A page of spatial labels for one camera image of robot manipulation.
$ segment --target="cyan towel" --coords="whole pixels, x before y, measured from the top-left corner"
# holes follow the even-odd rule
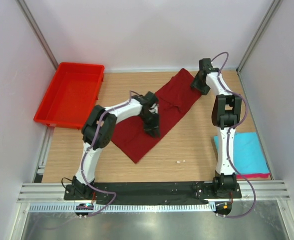
[[[218,150],[218,136],[214,136],[214,142]],[[255,132],[235,133],[234,165],[241,174],[247,177],[267,178],[270,175]]]

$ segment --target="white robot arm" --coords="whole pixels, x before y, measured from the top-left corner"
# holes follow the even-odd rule
[[[152,126],[149,125],[150,131],[147,130],[145,127],[145,131],[155,137],[159,136],[159,115],[158,115],[158,105],[157,105],[157,99],[153,93],[149,93],[149,96],[146,96],[147,98],[151,99],[154,98],[152,101],[149,101],[149,103],[145,106],[147,108],[147,111],[150,113],[150,116],[152,116]],[[105,108],[105,111],[108,111],[109,114],[114,115],[116,118],[116,123],[119,123],[127,118],[138,116],[142,114],[143,109],[143,103],[146,101],[146,99],[142,96],[134,96],[133,99],[124,107],[117,108],[118,106],[123,106],[126,104],[126,102],[120,103],[115,106],[109,106]],[[83,152],[82,157],[84,156],[86,150],[90,147],[91,142],[90,141],[84,141],[83,143]],[[102,152],[103,148],[98,147],[97,149],[90,149],[89,152],[86,155],[86,159],[84,160],[84,175],[86,176],[86,179],[88,182],[93,182],[95,179],[95,169],[98,163],[99,156]],[[84,181],[82,174],[81,174],[81,167],[79,166],[78,172],[76,173],[76,177],[79,182],[82,184],[86,184]]]
[[[222,76],[220,76],[220,82],[231,92],[231,90],[228,88],[226,83],[224,82]],[[214,95],[225,95],[225,96],[232,96],[231,93],[224,90],[219,81],[218,81],[218,73],[212,72],[210,74],[207,74],[206,77],[206,84],[212,89],[214,92]],[[218,150],[218,162],[216,167],[216,172],[224,175],[232,175],[235,171],[230,166],[230,163],[228,161],[227,156],[227,147],[229,148],[229,155],[231,162],[233,163],[233,142],[234,142],[234,135],[236,130],[234,128],[230,129],[230,141],[229,145],[227,146],[227,132],[230,127],[221,128],[219,126],[217,128],[218,138],[219,138],[219,150]]]
[[[96,134],[99,119],[104,114],[100,124],[97,138],[92,145]],[[96,105],[84,124],[81,133],[83,134],[82,157],[90,149],[83,162],[83,173],[86,180],[91,185],[95,179],[95,169],[98,159],[104,147],[111,141],[111,137],[117,123],[133,117],[140,116],[143,121],[144,131],[153,138],[160,136],[158,99],[152,92],[147,92],[145,96],[134,95],[130,100],[110,107]],[[65,192],[65,200],[88,198],[92,190],[87,186],[81,174],[81,166],[73,177],[71,185],[68,185]]]
[[[230,163],[234,162],[233,143],[236,131],[234,126],[240,121],[242,100],[228,88],[221,74],[219,75],[220,70],[212,66],[210,58],[201,59],[199,69],[191,87],[198,89],[202,95],[207,95],[212,89],[216,96],[211,120],[217,128],[219,150],[215,177],[212,181],[212,192],[215,196],[222,198],[229,196],[238,186],[235,170]]]

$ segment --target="red plastic tray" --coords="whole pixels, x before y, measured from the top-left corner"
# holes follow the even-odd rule
[[[34,116],[51,127],[81,129],[98,99],[103,65],[62,62]]]

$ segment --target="red cloth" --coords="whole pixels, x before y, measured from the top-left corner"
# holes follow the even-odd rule
[[[271,173],[253,173],[253,174],[243,174],[243,175],[248,179],[253,179],[253,178],[267,179],[268,177],[271,176]],[[237,179],[243,179],[243,178],[240,175],[237,175]]]
[[[141,118],[134,116],[116,125],[111,141],[134,163],[138,163],[201,96],[198,90],[191,89],[192,81],[193,76],[183,68],[155,93],[159,100],[160,137],[147,135],[143,130]]]

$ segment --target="wooden table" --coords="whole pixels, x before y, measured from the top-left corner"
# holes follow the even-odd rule
[[[145,94],[156,92],[176,72],[107,73],[104,76],[97,104],[104,107],[128,99],[129,90]],[[229,88],[243,94],[235,71],[224,71]],[[118,147],[110,143],[102,152],[97,168],[97,182],[170,182],[209,181],[214,176],[217,152],[211,123],[215,96],[201,96],[190,111],[138,164],[134,164]],[[254,132],[249,114],[238,132]],[[56,128],[44,171],[43,183],[58,183],[62,177],[72,178],[82,155],[80,130]]]

